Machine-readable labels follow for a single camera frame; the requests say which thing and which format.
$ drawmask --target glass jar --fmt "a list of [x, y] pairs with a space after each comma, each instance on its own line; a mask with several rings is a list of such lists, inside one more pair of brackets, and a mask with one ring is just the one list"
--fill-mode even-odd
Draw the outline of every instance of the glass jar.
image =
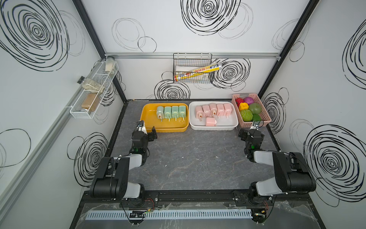
[[95, 82], [92, 79], [86, 79], [85, 77], [81, 77], [78, 81], [81, 86], [87, 91], [99, 91], [99, 95], [104, 91], [104, 86], [100, 85], [99, 83]]
[[110, 72], [113, 74], [113, 65], [115, 63], [115, 59], [113, 56], [107, 56], [105, 59], [105, 71], [109, 74]]
[[100, 98], [97, 96], [97, 94], [88, 94], [84, 99], [84, 102], [81, 104], [82, 109], [80, 111], [82, 112], [87, 112], [88, 110], [89, 112], [95, 111], [95, 109], [99, 104], [99, 101]]

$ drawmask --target green fruit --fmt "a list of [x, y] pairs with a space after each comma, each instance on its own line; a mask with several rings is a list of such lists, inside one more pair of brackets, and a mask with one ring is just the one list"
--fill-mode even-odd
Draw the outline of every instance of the green fruit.
[[262, 107], [260, 104], [258, 103], [252, 103], [249, 105], [249, 110], [253, 113], [253, 114], [260, 114], [262, 111]]
[[244, 122], [250, 122], [253, 118], [253, 114], [250, 110], [241, 110], [240, 115]]
[[261, 117], [257, 114], [253, 114], [253, 120], [252, 121], [261, 121]]

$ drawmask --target marble surface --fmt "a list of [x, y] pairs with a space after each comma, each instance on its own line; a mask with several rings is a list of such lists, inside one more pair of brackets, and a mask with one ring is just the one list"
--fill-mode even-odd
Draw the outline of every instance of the marble surface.
[[[129, 102], [112, 156], [128, 154], [143, 106], [158, 102]], [[267, 128], [260, 131], [265, 135], [261, 148], [275, 150]], [[157, 134], [158, 139], [149, 142], [146, 163], [128, 175], [129, 182], [141, 183], [146, 190], [247, 189], [252, 182], [274, 177], [272, 166], [246, 159], [245, 142], [236, 129], [202, 131], [189, 126], [181, 133]]]

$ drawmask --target yellow tray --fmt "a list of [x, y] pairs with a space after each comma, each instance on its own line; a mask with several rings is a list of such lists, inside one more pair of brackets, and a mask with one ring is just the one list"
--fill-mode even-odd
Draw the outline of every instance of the yellow tray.
[[[166, 107], [166, 106], [186, 106], [186, 117], [184, 118], [177, 118], [177, 121], [175, 118], [170, 119], [170, 122], [168, 119], [158, 119], [156, 116], [156, 109], [158, 106]], [[171, 132], [184, 132], [187, 130], [187, 127], [189, 125], [188, 121], [189, 112], [188, 112], [188, 106], [185, 103], [148, 103], [146, 104], [141, 113], [140, 120], [144, 120], [145, 127], [148, 132], [151, 131], [153, 126], [155, 126], [156, 132], [159, 133], [171, 133]]]

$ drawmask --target wire basket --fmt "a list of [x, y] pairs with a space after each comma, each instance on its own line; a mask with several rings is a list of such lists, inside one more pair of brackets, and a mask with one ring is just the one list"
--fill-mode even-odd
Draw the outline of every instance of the wire basket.
[[[197, 73], [193, 72], [194, 69], [208, 66], [212, 63], [212, 54], [209, 53], [174, 53], [173, 54], [173, 81], [181, 83], [197, 83], [197, 84], [210, 84], [214, 77], [214, 73]], [[191, 67], [188, 71], [177, 71], [177, 66]], [[195, 74], [196, 76], [185, 78], [176, 81], [174, 76], [181, 74]]]
[[[84, 89], [70, 110], [70, 114], [73, 115], [74, 118], [92, 119], [94, 117], [94, 114], [97, 112], [101, 101], [103, 101], [103, 99], [104, 99], [105, 94], [108, 93], [109, 87], [112, 84], [113, 78], [115, 77], [115, 75], [118, 71], [117, 62], [114, 63], [110, 73], [107, 73], [105, 71], [105, 61], [98, 62], [97, 65], [98, 64], [100, 66], [91, 79], [94, 80], [95, 82], [103, 85], [104, 90], [101, 92], [100, 91], [101, 89], [99, 89], [99, 91], [88, 91], [88, 90]], [[88, 94], [95, 94], [94, 100], [87, 111], [81, 111], [82, 110], [81, 105], [84, 102], [84, 100], [86, 99], [86, 97], [88, 96]], [[94, 103], [98, 103], [98, 105], [94, 111], [91, 111], [90, 108], [93, 107]]]
[[239, 108], [238, 108], [238, 106], [236, 105], [236, 102], [235, 102], [235, 99], [237, 99], [237, 98], [245, 98], [245, 97], [251, 97], [251, 98], [253, 98], [254, 99], [254, 102], [260, 104], [261, 107], [262, 107], [262, 111], [259, 114], [259, 116], [261, 117], [262, 121], [260, 122], [259, 127], [266, 126], [268, 123], [270, 123], [272, 121], [271, 120], [271, 117], [269, 116], [266, 108], [263, 106], [263, 103], [262, 103], [262, 101], [260, 100], [260, 98], [258, 97], [257, 94], [255, 94], [255, 93], [233, 94], [232, 95], [232, 99], [231, 99], [231, 103], [235, 107], [235, 112], [236, 112], [236, 115], [238, 116], [239, 126], [241, 128], [249, 128], [249, 127], [251, 127], [253, 125], [253, 121], [252, 122], [244, 122], [243, 121], [242, 116], [241, 116], [240, 111], [239, 111]]

